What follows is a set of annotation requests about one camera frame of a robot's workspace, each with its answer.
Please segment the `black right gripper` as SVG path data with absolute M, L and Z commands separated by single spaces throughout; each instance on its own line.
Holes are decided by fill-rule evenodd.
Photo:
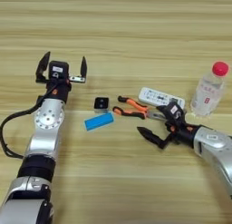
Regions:
M 167 105 L 157 106 L 156 109 L 166 114 L 168 110 Z M 151 130 L 145 127 L 138 127 L 139 133 L 147 140 L 156 144 L 160 149 L 165 149 L 168 144 L 173 141 L 176 144 L 184 143 L 190 147 L 193 147 L 194 137 L 200 128 L 199 125 L 189 124 L 184 118 L 178 118 L 177 120 L 167 120 L 165 122 L 169 135 L 165 140 L 162 140 L 159 136 L 155 135 Z

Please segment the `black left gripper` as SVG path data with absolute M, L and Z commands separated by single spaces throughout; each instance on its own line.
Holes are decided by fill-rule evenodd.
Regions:
M 61 76 L 51 77 L 50 79 L 46 79 L 44 76 L 44 72 L 47 69 L 47 65 L 50 59 L 50 52 L 47 52 L 43 58 L 38 63 L 36 72 L 35 72 L 35 81 L 37 83 L 45 83 L 46 84 L 46 93 L 45 95 L 40 95 L 37 99 L 38 102 L 42 102 L 44 99 L 56 99 L 61 100 L 64 103 L 67 103 L 68 93 L 72 89 L 72 83 L 85 83 L 86 75 L 87 75 L 87 62 L 85 57 L 82 57 L 81 63 L 81 75 L 73 76 Z

